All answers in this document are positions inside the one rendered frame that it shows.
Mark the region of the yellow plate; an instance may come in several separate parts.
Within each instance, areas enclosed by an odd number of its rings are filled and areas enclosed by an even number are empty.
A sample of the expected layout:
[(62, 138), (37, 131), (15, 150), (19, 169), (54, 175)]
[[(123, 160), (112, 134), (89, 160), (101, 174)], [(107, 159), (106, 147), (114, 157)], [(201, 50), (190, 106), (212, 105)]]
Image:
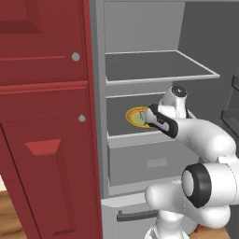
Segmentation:
[(146, 111), (148, 108), (146, 106), (137, 106), (129, 109), (126, 114), (126, 120), (135, 127), (143, 128), (143, 129), (150, 129), (150, 126), (145, 123), (140, 115), (141, 111)]

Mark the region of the pale grey fish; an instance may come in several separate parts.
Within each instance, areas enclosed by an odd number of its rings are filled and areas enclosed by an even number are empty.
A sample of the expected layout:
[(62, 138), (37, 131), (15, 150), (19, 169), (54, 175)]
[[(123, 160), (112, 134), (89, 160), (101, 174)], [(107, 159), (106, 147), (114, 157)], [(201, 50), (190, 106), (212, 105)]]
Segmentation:
[(144, 125), (148, 125), (148, 111), (147, 110), (140, 110), (140, 118), (144, 122)]

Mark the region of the open fridge door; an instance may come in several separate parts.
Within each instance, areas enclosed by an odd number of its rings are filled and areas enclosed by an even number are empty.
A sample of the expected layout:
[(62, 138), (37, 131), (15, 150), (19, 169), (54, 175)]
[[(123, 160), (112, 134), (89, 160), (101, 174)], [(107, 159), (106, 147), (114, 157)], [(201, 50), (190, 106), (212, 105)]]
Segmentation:
[(221, 119), (239, 140), (239, 69), (232, 76), (231, 90)]

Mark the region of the grey fridge shelf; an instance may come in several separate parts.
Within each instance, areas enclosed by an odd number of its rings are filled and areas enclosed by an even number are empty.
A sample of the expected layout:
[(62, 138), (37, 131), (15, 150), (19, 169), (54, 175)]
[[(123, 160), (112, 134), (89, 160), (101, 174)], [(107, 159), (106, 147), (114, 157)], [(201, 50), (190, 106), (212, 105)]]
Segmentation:
[(220, 78), (179, 50), (111, 52), (105, 55), (107, 86)]
[(108, 142), (114, 147), (175, 143), (175, 139), (157, 129), (133, 126), (125, 117), (126, 112), (137, 106), (157, 104), (163, 97), (158, 94), (141, 94), (106, 99)]

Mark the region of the tall red cupboard door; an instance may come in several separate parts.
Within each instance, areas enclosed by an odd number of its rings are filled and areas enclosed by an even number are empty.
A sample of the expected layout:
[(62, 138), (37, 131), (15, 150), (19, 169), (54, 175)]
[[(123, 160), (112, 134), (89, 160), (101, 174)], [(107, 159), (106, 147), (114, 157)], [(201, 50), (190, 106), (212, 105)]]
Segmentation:
[(27, 239), (102, 239), (94, 144), (87, 81), (0, 87), (0, 175)]

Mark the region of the grey fridge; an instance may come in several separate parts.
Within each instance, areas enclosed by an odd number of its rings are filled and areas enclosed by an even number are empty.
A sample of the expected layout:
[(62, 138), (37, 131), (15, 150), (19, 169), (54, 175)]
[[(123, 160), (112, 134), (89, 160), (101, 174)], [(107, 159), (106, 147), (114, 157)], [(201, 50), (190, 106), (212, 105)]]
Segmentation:
[[(239, 140), (221, 119), (239, 69), (239, 0), (90, 0), (93, 83), (101, 201), (144, 193), (150, 185), (177, 180), (167, 177), (111, 186), (106, 99), (165, 93), (173, 86), (186, 90), (190, 119), (208, 120)], [(111, 52), (179, 50), (220, 75), (220, 78), (107, 86), (105, 55)], [(239, 239), (239, 204), (222, 227), (226, 239)], [(181, 221), (189, 239), (203, 226), (190, 218)]]

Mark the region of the grey fridge crisper drawer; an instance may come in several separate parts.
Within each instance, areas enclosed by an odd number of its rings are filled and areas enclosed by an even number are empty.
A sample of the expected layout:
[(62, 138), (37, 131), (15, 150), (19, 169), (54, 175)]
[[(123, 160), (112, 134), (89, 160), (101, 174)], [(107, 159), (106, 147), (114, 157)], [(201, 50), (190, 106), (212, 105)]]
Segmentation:
[(199, 157), (183, 144), (164, 141), (140, 145), (109, 146), (111, 186), (179, 176)]

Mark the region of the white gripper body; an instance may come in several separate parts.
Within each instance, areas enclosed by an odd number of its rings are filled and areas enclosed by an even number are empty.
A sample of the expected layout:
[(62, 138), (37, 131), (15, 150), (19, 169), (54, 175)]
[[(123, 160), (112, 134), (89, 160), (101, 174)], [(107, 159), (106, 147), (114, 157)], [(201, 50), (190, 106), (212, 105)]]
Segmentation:
[(185, 119), (187, 111), (184, 107), (174, 107), (172, 105), (159, 105), (158, 111), (172, 119)]

